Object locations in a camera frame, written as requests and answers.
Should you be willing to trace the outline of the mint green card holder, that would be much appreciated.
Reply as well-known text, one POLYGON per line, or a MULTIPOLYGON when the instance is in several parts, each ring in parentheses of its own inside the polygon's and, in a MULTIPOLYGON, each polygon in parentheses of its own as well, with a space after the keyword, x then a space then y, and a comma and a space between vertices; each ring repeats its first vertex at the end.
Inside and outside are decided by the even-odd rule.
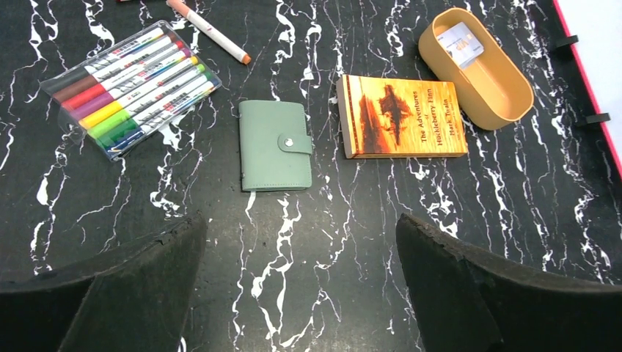
POLYGON ((312 185, 312 137, 300 103, 238 104, 243 191, 295 191, 312 185))

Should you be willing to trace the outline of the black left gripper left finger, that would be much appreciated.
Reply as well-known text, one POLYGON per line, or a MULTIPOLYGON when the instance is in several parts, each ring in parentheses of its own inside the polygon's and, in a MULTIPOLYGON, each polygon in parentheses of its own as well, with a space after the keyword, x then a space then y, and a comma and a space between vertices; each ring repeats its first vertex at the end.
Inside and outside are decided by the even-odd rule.
POLYGON ((208 225, 201 213, 1 284, 3 351, 176 351, 208 225))

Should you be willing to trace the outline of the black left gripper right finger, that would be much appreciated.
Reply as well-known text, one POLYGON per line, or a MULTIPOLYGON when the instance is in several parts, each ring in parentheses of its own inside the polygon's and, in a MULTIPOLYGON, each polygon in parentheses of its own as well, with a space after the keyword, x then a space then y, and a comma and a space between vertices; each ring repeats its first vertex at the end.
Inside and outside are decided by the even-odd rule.
POLYGON ((619 351, 621 287, 551 274, 403 214, 398 255, 427 351, 619 351))

